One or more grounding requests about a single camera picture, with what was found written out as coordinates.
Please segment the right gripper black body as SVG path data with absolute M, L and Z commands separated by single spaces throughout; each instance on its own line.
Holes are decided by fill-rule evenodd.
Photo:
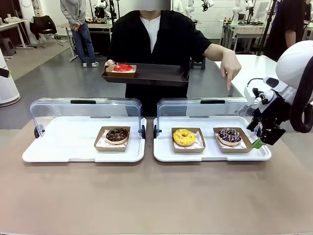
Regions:
M 262 127 L 273 128 L 289 119 L 291 105 L 279 94 L 274 94 L 271 99 L 265 98 L 258 103 L 253 112 L 253 120 L 262 124 Z

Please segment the person's right hand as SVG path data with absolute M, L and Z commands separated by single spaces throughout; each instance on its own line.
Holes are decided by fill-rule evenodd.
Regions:
M 113 60 L 107 60 L 106 62 L 105 62 L 105 64 L 104 64 L 104 71 L 106 71 L 106 69 L 110 66 L 110 65 L 117 65 L 117 63 L 115 62 L 115 61 L 113 61 Z

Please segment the person's left hand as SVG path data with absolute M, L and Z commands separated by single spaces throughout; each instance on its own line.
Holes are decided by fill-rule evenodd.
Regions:
M 234 51 L 226 49 L 223 52 L 223 57 L 221 61 L 221 74 L 222 77 L 226 80 L 227 90 L 230 91 L 231 81 L 241 70 L 241 65 L 237 59 L 237 56 Z

